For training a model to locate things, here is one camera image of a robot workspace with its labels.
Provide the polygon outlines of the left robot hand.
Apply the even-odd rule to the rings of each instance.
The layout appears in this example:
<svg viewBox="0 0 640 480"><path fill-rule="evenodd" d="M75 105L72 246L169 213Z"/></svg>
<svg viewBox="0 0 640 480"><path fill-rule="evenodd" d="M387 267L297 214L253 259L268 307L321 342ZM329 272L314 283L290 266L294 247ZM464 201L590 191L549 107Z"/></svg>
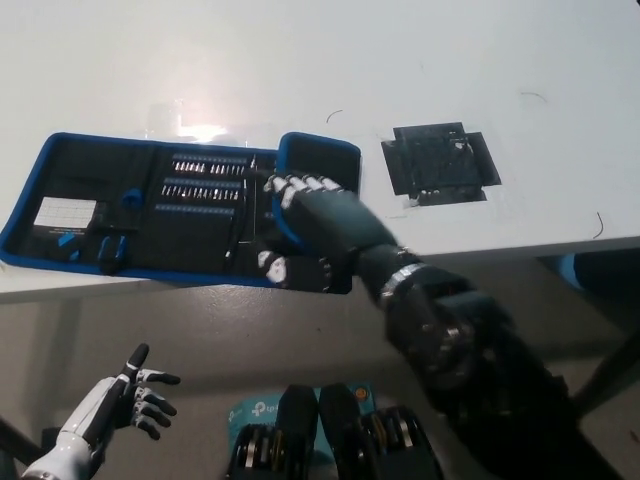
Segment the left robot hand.
<svg viewBox="0 0 640 480"><path fill-rule="evenodd" d="M143 366L149 346L140 344L114 377L100 380L61 427L63 433L83 439L89 446L103 446L114 430L134 426L157 440L159 426L167 428L177 410L149 385L176 386L181 378Z"/></svg>

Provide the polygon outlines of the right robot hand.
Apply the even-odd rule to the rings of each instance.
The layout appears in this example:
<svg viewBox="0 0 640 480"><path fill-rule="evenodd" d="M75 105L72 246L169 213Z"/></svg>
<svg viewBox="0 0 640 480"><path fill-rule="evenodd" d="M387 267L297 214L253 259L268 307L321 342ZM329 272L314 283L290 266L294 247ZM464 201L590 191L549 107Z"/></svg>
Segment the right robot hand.
<svg viewBox="0 0 640 480"><path fill-rule="evenodd" d="M358 198L328 177L272 174L264 186L272 195L275 236L256 241L257 267L273 284L299 286L293 257L312 258L324 288L354 276L378 298L399 268L393 234Z"/></svg>

